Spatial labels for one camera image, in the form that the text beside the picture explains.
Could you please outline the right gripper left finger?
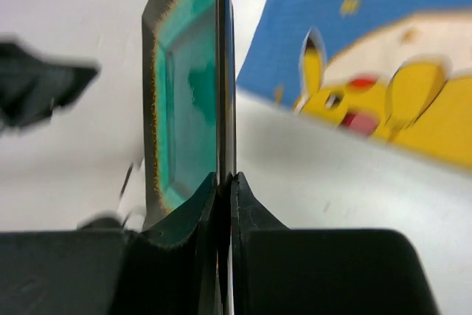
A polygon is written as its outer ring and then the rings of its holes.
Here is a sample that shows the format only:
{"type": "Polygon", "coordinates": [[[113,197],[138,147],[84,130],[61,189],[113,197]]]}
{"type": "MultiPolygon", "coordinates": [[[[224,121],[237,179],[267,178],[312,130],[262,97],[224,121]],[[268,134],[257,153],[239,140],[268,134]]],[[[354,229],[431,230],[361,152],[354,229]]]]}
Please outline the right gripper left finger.
{"type": "Polygon", "coordinates": [[[216,314],[216,182],[143,232],[1,234],[3,314],[216,314]]]}

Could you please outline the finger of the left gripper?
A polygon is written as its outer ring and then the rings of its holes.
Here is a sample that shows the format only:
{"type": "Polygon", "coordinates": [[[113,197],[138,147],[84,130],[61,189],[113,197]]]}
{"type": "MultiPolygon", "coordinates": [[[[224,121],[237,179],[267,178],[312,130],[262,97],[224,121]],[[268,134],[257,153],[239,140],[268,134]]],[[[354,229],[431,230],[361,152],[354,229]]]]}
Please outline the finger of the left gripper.
{"type": "Polygon", "coordinates": [[[18,40],[1,41],[1,131],[48,122],[74,105],[100,73],[91,60],[41,57],[18,40]]]}

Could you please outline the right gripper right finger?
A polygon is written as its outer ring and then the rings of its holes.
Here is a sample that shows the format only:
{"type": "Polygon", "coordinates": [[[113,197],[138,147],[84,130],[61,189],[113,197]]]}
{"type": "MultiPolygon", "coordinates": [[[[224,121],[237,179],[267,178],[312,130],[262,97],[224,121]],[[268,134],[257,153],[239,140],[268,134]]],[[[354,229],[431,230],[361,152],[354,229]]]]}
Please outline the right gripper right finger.
{"type": "Polygon", "coordinates": [[[289,229],[239,173],[231,187],[236,314],[438,314],[419,257],[391,229],[289,229]]]}

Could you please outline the green square ceramic plate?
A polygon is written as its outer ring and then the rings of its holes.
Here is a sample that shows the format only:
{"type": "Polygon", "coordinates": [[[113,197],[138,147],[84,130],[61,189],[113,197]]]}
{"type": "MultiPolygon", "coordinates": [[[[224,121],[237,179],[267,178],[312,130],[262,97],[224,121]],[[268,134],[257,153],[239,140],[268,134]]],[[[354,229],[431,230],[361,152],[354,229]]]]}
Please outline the green square ceramic plate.
{"type": "Polygon", "coordinates": [[[208,175],[236,173],[232,0],[147,0],[142,14],[145,226],[208,175]]]}

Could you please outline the blue yellow cartoon placemat cloth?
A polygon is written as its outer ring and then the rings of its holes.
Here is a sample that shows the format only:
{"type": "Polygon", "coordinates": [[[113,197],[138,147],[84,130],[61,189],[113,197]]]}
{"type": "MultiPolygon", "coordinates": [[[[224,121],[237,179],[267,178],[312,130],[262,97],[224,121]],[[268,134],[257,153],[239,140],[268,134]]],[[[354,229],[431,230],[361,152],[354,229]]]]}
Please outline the blue yellow cartoon placemat cloth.
{"type": "Polygon", "coordinates": [[[471,0],[267,0],[237,84],[471,168],[471,0]]]}

